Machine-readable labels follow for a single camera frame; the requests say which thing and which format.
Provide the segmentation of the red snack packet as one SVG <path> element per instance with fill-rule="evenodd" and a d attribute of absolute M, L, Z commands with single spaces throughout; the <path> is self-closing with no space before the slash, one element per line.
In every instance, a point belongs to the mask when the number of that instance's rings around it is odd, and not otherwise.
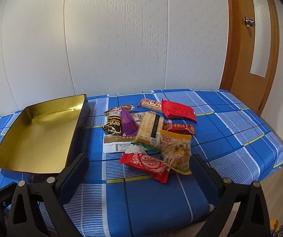
<path fill-rule="evenodd" d="M 185 118 L 187 120 L 197 123 L 194 109 L 187 105 L 168 100 L 162 100 L 161 108 L 162 108 L 162 113 L 167 118 Z"/>

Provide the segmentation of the blue plaid tablecloth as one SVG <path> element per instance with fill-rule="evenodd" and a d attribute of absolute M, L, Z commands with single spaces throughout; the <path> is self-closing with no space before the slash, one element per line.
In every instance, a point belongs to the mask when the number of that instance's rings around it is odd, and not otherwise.
<path fill-rule="evenodd" d="M 283 145 L 222 89 L 168 89 L 30 105 L 0 116 L 0 236 L 148 236 L 203 221 L 270 236 L 261 181 Z"/>

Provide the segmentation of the brown black snack bag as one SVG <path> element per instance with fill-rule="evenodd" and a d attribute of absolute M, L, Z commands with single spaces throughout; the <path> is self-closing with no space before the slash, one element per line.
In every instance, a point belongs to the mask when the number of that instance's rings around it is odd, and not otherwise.
<path fill-rule="evenodd" d="M 122 120 L 121 120 L 122 109 L 131 111 L 134 108 L 135 108 L 134 105 L 126 104 L 122 106 L 117 106 L 115 108 L 106 111 L 104 115 L 107 117 L 107 122 L 102 127 L 104 132 L 107 135 L 122 136 Z"/>

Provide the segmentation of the wooden door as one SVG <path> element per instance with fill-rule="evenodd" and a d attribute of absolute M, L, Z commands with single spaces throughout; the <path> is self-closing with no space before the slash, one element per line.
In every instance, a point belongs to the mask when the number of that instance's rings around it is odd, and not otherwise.
<path fill-rule="evenodd" d="M 244 17 L 255 21 L 247 28 Z M 228 0 L 228 44 L 220 88 L 258 116 L 273 85 L 279 56 L 279 20 L 274 0 Z"/>

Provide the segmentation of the gold rectangular tin tray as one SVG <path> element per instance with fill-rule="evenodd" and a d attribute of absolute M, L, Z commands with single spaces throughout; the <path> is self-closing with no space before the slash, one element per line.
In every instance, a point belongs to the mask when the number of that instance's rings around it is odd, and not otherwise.
<path fill-rule="evenodd" d="M 32 174 L 60 173 L 81 153 L 89 115 L 85 94 L 30 105 L 0 144 L 0 168 Z"/>

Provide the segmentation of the purple snack pouch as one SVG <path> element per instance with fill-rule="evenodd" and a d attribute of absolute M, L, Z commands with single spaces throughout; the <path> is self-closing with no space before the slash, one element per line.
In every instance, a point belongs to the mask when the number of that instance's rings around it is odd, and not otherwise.
<path fill-rule="evenodd" d="M 126 108 L 122 107 L 120 113 L 123 136 L 135 136 L 138 132 L 138 125 Z"/>

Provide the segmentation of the red white candy packet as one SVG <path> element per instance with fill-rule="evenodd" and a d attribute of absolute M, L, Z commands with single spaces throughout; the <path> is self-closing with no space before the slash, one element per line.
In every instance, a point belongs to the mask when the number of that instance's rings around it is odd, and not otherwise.
<path fill-rule="evenodd" d="M 124 153 L 119 162 L 132 168 L 147 172 L 161 183 L 166 183 L 168 181 L 168 167 L 165 166 L 159 159 L 150 155 L 139 152 Z"/>

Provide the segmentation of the dark red patterned snack bar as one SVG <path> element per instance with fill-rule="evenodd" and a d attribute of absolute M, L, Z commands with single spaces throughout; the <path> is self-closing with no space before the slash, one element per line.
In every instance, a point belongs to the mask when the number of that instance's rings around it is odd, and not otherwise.
<path fill-rule="evenodd" d="M 165 122 L 163 130 L 185 135 L 195 135 L 194 126 L 192 124 L 179 124 L 173 122 Z"/>

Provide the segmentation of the clear cracker pack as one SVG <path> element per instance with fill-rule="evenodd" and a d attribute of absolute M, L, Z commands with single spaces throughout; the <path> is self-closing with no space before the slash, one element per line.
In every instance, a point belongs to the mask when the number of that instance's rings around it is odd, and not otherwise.
<path fill-rule="evenodd" d="M 134 141 L 153 148 L 159 148 L 160 132 L 163 129 L 163 123 L 164 118 L 162 116 L 155 112 L 145 112 L 142 115 L 141 123 Z"/>

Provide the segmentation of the metal door knob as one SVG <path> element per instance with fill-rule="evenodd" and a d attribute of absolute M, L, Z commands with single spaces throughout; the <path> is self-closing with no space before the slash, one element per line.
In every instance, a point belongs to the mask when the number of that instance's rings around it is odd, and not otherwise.
<path fill-rule="evenodd" d="M 244 21 L 244 24 L 247 28 L 255 27 L 255 25 L 256 25 L 255 21 L 252 20 L 252 19 L 249 19 L 248 17 L 244 17 L 243 21 Z"/>

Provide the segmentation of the peanut bag orange top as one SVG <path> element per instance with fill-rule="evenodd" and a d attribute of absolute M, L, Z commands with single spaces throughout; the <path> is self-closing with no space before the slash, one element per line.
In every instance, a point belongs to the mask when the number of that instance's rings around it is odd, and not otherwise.
<path fill-rule="evenodd" d="M 177 173 L 183 175 L 191 174 L 189 167 L 191 139 L 191 135 L 161 130 L 160 149 L 164 165 Z"/>

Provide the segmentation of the beige pastry packet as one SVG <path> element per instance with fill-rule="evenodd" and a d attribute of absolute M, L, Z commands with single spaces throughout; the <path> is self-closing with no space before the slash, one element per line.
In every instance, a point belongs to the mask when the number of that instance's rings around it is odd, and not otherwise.
<path fill-rule="evenodd" d="M 131 112 L 130 115 L 133 118 L 133 120 L 135 121 L 135 123 L 138 126 L 140 126 L 144 112 L 143 111 L 142 112 Z"/>

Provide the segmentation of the beige white box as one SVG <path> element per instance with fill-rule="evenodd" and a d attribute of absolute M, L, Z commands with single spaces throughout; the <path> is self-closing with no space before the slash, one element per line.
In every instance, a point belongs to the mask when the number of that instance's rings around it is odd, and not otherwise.
<path fill-rule="evenodd" d="M 103 153 L 126 152 L 126 150 L 132 146 L 131 143 L 134 141 L 134 136 L 104 135 L 102 151 Z"/>

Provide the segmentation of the long biscuit bar red ends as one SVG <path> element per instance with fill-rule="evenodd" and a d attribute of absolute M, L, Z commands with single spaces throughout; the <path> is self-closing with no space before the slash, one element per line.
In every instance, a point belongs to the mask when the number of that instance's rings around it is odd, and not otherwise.
<path fill-rule="evenodd" d="M 162 104 L 159 101 L 143 98 L 139 102 L 138 107 L 162 113 Z"/>

